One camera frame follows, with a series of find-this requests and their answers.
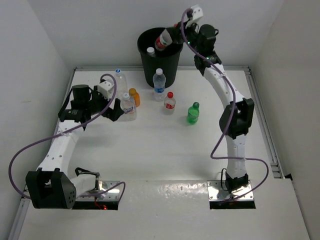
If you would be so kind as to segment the square juice-label clear bottle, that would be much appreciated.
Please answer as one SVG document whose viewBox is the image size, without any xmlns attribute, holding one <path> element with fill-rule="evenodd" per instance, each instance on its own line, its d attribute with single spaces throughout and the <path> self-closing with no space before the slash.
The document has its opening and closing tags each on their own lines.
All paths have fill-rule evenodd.
<svg viewBox="0 0 320 240">
<path fill-rule="evenodd" d="M 126 121 L 134 121 L 137 118 L 137 110 L 134 98 L 128 92 L 123 93 L 121 99 L 121 108 L 124 112 Z"/>
</svg>

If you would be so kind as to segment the large red-label clear bottle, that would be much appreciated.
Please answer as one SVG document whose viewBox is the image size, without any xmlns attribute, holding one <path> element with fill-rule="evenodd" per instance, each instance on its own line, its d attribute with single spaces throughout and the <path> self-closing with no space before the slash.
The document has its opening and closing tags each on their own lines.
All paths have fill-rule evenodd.
<svg viewBox="0 0 320 240">
<path fill-rule="evenodd" d="M 174 35 L 173 27 L 165 28 L 162 31 L 162 33 L 159 35 L 159 37 L 155 40 L 155 43 L 154 43 L 155 48 L 160 52 L 164 51 L 168 46 L 170 46 L 174 42 L 173 35 Z"/>
</svg>

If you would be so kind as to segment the tall clear blue-cap bottle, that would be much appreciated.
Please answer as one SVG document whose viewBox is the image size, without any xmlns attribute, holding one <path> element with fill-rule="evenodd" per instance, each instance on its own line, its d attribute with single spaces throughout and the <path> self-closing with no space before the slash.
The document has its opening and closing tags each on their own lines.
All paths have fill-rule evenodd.
<svg viewBox="0 0 320 240">
<path fill-rule="evenodd" d="M 121 69 L 115 70 L 115 80 L 117 84 L 116 96 L 118 99 L 122 99 L 124 93 L 128 92 L 127 78 Z"/>
</svg>

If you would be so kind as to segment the blue-label water bottle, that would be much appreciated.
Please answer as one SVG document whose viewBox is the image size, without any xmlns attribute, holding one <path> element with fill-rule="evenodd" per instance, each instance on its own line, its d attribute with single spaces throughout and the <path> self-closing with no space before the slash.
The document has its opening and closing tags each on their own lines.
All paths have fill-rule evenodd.
<svg viewBox="0 0 320 240">
<path fill-rule="evenodd" d="M 157 68 L 153 75 L 154 98 L 158 102 L 162 102 L 165 98 L 166 77 L 161 68 Z"/>
</svg>

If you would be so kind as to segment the small red-label cola bottle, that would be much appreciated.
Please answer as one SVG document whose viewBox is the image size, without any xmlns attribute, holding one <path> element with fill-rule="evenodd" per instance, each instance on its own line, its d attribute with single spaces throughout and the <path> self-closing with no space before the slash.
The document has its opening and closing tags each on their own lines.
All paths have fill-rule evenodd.
<svg viewBox="0 0 320 240">
<path fill-rule="evenodd" d="M 176 107 L 176 99 L 174 98 L 174 93 L 169 91 L 164 98 L 163 101 L 164 104 L 164 113 L 166 115 L 171 115 L 175 111 Z"/>
</svg>

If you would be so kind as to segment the green plastic soda bottle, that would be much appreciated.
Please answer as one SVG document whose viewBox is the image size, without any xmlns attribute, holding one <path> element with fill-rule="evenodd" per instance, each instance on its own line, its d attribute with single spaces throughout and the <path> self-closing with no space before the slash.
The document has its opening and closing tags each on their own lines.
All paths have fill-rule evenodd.
<svg viewBox="0 0 320 240">
<path fill-rule="evenodd" d="M 186 120 L 189 124 L 197 123 L 200 115 L 199 108 L 200 104 L 198 102 L 194 102 L 193 105 L 188 108 Z"/>
</svg>

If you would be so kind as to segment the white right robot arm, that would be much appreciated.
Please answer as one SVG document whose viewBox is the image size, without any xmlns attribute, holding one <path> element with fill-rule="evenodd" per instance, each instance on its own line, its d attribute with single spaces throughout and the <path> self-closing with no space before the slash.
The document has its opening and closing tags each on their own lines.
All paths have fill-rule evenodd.
<svg viewBox="0 0 320 240">
<path fill-rule="evenodd" d="M 177 39 L 194 52 L 194 64 L 217 93 L 224 111 L 219 119 L 222 137 L 227 143 L 225 187 L 231 193 L 249 183 L 246 170 L 245 142 L 252 125 L 255 103 L 239 93 L 228 78 L 222 61 L 214 50 L 218 29 L 209 24 L 179 22 Z"/>
</svg>

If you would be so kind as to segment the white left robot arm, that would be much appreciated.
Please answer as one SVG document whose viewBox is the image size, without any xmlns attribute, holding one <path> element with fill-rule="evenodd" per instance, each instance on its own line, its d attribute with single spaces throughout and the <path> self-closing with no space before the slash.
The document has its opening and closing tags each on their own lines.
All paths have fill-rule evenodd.
<svg viewBox="0 0 320 240">
<path fill-rule="evenodd" d="M 87 84 L 71 87 L 58 113 L 57 136 L 41 164 L 25 178 L 36 209 L 72 209 L 79 197 L 102 198 L 107 194 L 99 172 L 77 167 L 76 176 L 69 178 L 68 168 L 76 144 L 92 116 L 101 115 L 115 122 L 123 115 L 114 88 L 110 81 L 93 88 Z"/>
</svg>

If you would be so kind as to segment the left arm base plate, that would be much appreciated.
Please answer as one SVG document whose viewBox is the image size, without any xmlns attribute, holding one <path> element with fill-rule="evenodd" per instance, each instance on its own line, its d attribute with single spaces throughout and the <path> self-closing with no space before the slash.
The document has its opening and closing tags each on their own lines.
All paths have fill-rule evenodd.
<svg viewBox="0 0 320 240">
<path fill-rule="evenodd" d="M 99 180 L 96 189 L 89 190 L 85 193 L 82 193 L 76 198 L 77 201 L 94 201 L 97 198 L 98 201 L 118 201 L 122 193 L 122 186 L 116 186 L 113 189 L 114 185 L 118 184 L 119 181 L 110 181 L 110 180 Z"/>
</svg>

